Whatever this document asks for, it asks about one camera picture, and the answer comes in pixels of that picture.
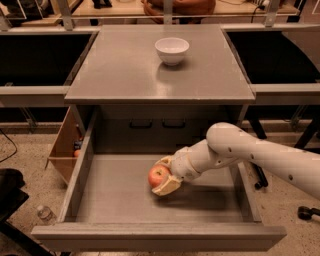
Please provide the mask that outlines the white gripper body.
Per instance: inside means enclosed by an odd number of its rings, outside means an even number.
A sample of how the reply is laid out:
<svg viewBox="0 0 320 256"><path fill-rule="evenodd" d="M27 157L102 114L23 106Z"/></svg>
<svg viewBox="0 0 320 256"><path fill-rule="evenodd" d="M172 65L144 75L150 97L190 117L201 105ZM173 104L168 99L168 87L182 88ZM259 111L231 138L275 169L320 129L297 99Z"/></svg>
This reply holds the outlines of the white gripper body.
<svg viewBox="0 0 320 256"><path fill-rule="evenodd" d="M171 173L183 181L190 182L201 176L201 161L200 151L196 147L184 147L171 156Z"/></svg>

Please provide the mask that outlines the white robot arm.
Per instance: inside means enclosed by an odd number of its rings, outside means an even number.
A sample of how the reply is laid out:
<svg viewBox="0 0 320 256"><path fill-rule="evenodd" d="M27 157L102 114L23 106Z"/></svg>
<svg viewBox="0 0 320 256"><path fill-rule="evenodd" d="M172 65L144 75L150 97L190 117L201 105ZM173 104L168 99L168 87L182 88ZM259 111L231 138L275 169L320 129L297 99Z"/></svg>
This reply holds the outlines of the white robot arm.
<svg viewBox="0 0 320 256"><path fill-rule="evenodd" d="M206 138L184 147L159 162L170 173L152 189L158 196L168 195L202 173L246 160L254 163L307 194L320 198L320 155L260 140L229 123L212 125Z"/></svg>

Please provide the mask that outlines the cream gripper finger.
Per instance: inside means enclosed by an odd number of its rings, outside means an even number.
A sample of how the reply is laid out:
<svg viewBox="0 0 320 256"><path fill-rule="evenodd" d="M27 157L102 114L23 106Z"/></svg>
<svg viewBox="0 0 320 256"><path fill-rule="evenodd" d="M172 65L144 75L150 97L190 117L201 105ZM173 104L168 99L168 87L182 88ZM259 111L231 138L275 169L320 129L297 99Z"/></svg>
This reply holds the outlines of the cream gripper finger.
<svg viewBox="0 0 320 256"><path fill-rule="evenodd" d="M171 194L181 187L182 179L168 175L159 186L152 189L152 192L158 196L165 196Z"/></svg>
<svg viewBox="0 0 320 256"><path fill-rule="evenodd" d="M163 165L166 168L171 168L171 156L162 157L160 160L156 162L156 165Z"/></svg>

